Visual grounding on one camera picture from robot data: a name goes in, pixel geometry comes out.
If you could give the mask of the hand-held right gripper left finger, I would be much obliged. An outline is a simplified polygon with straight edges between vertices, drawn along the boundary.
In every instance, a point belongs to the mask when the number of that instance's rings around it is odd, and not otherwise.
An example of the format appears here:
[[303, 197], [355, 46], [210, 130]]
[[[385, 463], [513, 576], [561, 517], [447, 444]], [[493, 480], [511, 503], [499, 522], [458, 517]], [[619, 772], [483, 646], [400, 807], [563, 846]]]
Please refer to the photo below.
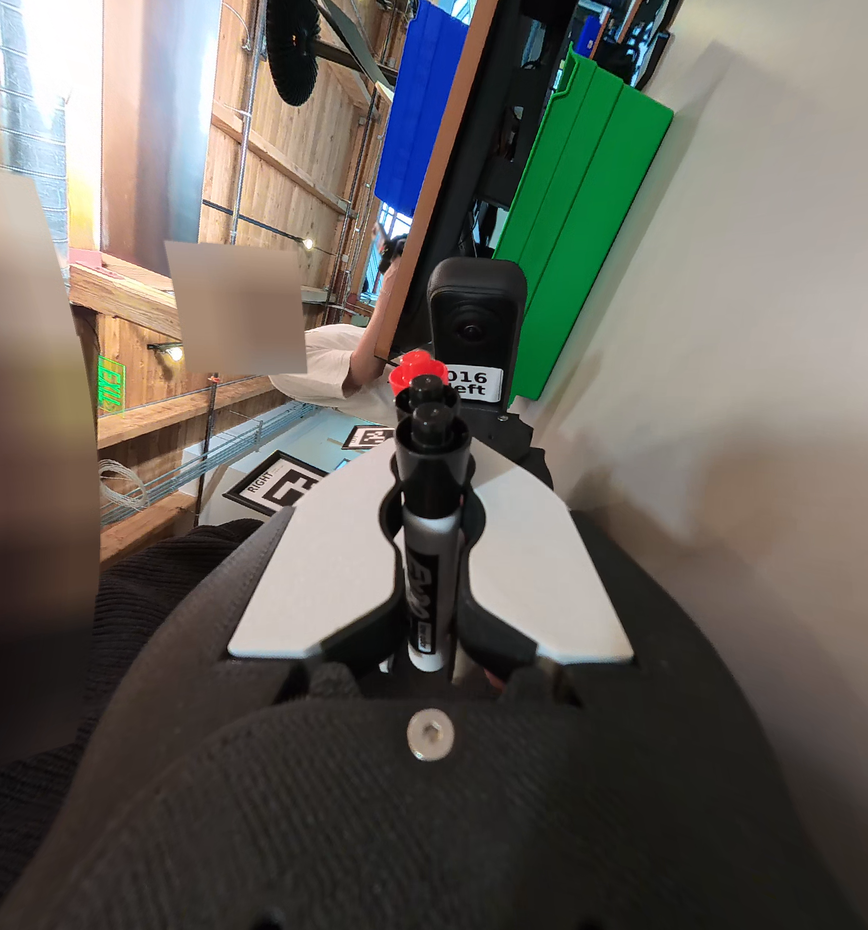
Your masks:
[[295, 505], [228, 644], [231, 657], [382, 660], [397, 648], [404, 570], [383, 522], [394, 445], [365, 452]]

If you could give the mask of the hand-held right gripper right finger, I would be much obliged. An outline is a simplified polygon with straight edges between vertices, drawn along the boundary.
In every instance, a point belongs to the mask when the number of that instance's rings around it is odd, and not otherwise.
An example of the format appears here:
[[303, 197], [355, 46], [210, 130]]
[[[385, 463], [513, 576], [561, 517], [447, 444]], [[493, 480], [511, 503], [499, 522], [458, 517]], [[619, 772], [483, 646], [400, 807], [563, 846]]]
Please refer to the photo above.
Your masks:
[[474, 467], [464, 531], [456, 633], [469, 657], [478, 663], [633, 660], [574, 519], [544, 482], [523, 468]]

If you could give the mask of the black dry-erase marker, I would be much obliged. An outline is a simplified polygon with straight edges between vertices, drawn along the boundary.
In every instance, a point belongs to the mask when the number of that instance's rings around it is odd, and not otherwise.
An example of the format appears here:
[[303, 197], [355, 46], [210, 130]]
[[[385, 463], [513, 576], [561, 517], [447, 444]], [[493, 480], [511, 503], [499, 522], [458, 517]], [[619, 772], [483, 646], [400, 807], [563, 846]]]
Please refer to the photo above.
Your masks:
[[410, 421], [416, 409], [434, 403], [451, 413], [451, 425], [455, 425], [460, 409], [460, 397], [455, 389], [437, 375], [423, 374], [410, 379], [406, 386], [395, 390], [396, 426]]
[[470, 451], [469, 429], [443, 401], [421, 403], [396, 430], [408, 655], [423, 672], [451, 666]]

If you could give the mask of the red dry-erase marker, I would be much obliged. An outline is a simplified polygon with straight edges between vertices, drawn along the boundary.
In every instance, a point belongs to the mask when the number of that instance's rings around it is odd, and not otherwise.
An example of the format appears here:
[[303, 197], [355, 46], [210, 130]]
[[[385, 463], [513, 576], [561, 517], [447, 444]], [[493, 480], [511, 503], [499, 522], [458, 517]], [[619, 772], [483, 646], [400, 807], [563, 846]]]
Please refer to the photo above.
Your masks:
[[407, 389], [415, 377], [428, 374], [433, 361], [426, 350], [413, 350], [402, 355], [398, 364], [388, 374], [388, 384], [393, 396], [397, 397]]

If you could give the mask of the large black-white tag card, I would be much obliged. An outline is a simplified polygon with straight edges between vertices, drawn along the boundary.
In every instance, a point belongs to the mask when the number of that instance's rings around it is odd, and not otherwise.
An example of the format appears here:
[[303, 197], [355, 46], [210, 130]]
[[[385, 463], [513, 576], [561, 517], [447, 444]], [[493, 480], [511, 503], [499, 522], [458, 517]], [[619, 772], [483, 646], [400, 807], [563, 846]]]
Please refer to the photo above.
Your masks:
[[223, 498], [271, 517], [297, 505], [328, 472], [278, 450], [236, 482]]

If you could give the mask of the green plastic bin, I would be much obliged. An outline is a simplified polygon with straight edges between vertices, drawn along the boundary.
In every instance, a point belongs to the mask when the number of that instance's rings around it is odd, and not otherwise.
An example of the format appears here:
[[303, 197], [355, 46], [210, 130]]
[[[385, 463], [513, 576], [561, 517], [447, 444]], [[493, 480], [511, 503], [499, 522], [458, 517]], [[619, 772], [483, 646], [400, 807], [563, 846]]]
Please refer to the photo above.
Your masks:
[[510, 400], [543, 392], [672, 120], [568, 50], [495, 252], [528, 286]]

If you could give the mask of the person's black sweater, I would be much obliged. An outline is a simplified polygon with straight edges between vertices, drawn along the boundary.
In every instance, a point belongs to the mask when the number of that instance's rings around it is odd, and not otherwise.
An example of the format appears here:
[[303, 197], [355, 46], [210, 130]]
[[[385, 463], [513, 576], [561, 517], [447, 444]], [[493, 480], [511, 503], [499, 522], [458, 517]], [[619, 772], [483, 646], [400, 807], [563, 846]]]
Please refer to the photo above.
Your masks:
[[261, 523], [202, 526], [104, 572], [94, 605], [84, 712], [72, 742], [0, 767], [0, 902], [44, 841], [102, 713], [152, 634]]

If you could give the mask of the green exit sign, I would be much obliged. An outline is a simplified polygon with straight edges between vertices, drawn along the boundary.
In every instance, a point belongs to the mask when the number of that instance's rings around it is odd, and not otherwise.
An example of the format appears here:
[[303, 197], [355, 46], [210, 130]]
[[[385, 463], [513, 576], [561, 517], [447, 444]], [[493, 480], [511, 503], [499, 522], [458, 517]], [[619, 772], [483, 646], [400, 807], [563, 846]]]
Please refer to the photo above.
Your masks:
[[126, 376], [124, 363], [99, 355], [96, 365], [96, 409], [102, 415], [115, 415], [126, 410]]

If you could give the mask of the metal conduit pipe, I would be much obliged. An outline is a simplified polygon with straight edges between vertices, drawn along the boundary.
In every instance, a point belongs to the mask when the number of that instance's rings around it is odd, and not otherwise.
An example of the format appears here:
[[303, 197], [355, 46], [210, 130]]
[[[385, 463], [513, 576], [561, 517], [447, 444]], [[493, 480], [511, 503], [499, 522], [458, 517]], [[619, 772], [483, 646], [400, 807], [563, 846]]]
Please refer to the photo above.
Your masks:
[[229, 244], [235, 245], [240, 224], [240, 214], [242, 209], [242, 192], [246, 173], [246, 163], [249, 154], [249, 140], [252, 132], [252, 120], [255, 90], [258, 78], [258, 69], [260, 64], [262, 48], [262, 3], [253, 2], [254, 13], [254, 31], [253, 37], [249, 40], [249, 62], [247, 66], [246, 80], [244, 84], [243, 105], [240, 111], [242, 120], [241, 140], [239, 143], [239, 161], [238, 171], [234, 192], [233, 205], [231, 210], [231, 226], [229, 232]]

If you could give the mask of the black round fan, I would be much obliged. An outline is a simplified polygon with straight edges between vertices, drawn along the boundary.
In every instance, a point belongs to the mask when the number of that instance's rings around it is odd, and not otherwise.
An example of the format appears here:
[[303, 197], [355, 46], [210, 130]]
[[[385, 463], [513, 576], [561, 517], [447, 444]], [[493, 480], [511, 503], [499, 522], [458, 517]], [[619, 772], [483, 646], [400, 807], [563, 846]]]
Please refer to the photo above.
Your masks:
[[266, 2], [266, 60], [279, 97], [291, 107], [304, 105], [313, 93], [319, 71], [313, 44], [320, 32], [314, 2]]

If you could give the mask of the wooden beam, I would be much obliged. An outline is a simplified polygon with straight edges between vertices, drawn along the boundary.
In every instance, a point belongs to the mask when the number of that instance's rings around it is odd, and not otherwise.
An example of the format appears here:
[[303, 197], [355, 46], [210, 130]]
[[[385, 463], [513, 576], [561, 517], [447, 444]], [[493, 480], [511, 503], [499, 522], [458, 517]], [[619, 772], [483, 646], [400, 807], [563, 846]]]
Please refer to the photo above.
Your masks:
[[181, 341], [172, 280], [107, 253], [71, 249], [68, 297], [79, 306]]

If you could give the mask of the grey steel column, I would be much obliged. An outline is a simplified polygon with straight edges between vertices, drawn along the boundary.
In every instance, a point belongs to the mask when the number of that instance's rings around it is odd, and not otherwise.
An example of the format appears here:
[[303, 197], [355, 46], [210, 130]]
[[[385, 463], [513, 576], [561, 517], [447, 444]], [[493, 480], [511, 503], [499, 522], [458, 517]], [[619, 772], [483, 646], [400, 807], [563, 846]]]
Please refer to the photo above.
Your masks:
[[164, 276], [165, 244], [198, 239], [221, 10], [103, 4], [101, 249]]

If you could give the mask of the large silver ventilation duct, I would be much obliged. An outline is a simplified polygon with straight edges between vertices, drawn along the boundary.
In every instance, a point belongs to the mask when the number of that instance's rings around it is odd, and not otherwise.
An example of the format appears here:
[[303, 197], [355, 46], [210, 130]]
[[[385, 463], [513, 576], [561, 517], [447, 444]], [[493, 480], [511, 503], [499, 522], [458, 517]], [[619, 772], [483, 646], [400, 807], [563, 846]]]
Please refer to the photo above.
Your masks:
[[56, 87], [50, 6], [0, 1], [0, 169], [34, 183], [68, 274], [66, 99]]

